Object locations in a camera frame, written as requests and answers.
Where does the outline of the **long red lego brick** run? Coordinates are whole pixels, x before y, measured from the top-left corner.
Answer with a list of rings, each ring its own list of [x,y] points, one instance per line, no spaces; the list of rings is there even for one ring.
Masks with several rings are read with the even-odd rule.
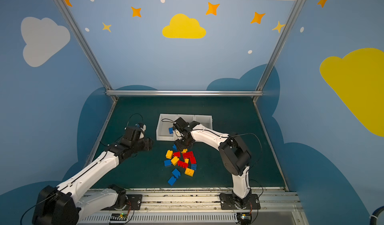
[[[183,153],[183,159],[190,159],[191,157],[194,157],[194,153],[192,151]]]

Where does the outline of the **red lego brick low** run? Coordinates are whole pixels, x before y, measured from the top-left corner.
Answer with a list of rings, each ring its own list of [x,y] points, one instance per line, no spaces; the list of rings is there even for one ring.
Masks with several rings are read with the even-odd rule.
[[[186,168],[188,168],[188,166],[189,166],[188,163],[185,163],[185,162],[183,162],[183,161],[178,161],[178,162],[177,162],[177,165],[178,165],[179,167],[183,168],[183,169],[186,169]]]

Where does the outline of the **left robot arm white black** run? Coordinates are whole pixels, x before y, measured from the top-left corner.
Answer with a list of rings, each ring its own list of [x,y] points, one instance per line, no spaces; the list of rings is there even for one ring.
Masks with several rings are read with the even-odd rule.
[[[84,198],[84,194],[104,175],[132,154],[150,151],[154,141],[142,138],[128,146],[110,145],[91,164],[56,187],[47,186],[38,195],[32,223],[34,225],[76,225],[79,221],[105,208],[123,209],[126,190],[116,185]]]

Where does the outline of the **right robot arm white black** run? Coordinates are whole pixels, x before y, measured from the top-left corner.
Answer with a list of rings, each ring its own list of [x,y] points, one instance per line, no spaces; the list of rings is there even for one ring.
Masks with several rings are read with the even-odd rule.
[[[233,197],[245,203],[252,194],[249,185],[249,162],[251,152],[244,140],[238,135],[229,135],[210,130],[199,123],[182,127],[173,125],[178,150],[191,149],[195,143],[204,143],[216,149],[227,171],[233,178]]]

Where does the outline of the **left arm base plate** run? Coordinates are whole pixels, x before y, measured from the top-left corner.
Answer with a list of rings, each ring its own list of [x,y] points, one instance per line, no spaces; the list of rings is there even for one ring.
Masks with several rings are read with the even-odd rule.
[[[102,211],[128,211],[128,210],[140,210],[142,205],[143,195],[141,194],[127,194],[125,202],[122,204],[113,205],[112,207],[106,207]]]

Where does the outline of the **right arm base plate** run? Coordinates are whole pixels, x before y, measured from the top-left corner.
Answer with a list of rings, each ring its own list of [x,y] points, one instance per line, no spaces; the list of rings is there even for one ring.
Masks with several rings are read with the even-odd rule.
[[[258,210],[261,208],[259,196],[249,193],[244,199],[238,198],[235,194],[219,194],[222,210]]]

